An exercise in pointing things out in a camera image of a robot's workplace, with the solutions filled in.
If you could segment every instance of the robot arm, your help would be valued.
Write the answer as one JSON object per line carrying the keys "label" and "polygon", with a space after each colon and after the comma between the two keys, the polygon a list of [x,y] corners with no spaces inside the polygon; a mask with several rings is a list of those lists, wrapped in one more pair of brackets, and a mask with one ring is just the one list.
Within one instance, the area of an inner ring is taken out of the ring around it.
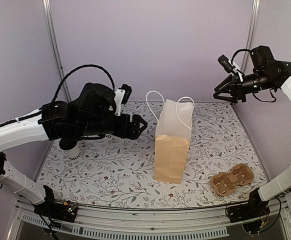
{"label": "robot arm", "polygon": [[[113,89],[87,83],[76,100],[69,103],[56,101],[65,79],[85,67],[102,69],[110,78]],[[19,172],[3,151],[36,141],[102,139],[105,134],[136,140],[148,124],[139,115],[121,113],[121,104],[127,103],[131,92],[131,87],[126,84],[114,90],[110,74],[100,66],[82,65],[72,70],[61,81],[52,102],[0,124],[0,183],[27,198],[35,207],[35,213],[74,222],[78,210],[76,205],[70,201],[57,203],[51,188],[37,184]]]}
{"label": "robot arm", "polygon": [[[234,72],[236,66],[224,55],[218,59],[224,69],[233,75],[229,75],[214,89],[213,97],[237,103],[238,100],[245,102],[247,94],[255,94],[266,89],[276,92],[281,89],[291,101],[291,62],[275,60],[267,46],[249,50],[249,54],[254,68],[253,73],[246,76],[242,76],[238,71]],[[227,208],[230,221],[239,222],[268,214],[269,200],[290,190],[291,166],[262,187],[252,191],[247,204]]]}
{"label": "robot arm", "polygon": [[0,124],[0,153],[23,144],[85,136],[112,134],[122,139],[137,139],[147,123],[139,115],[121,113],[131,87],[111,90],[98,83],[87,83],[78,99],[55,101],[27,115]]}

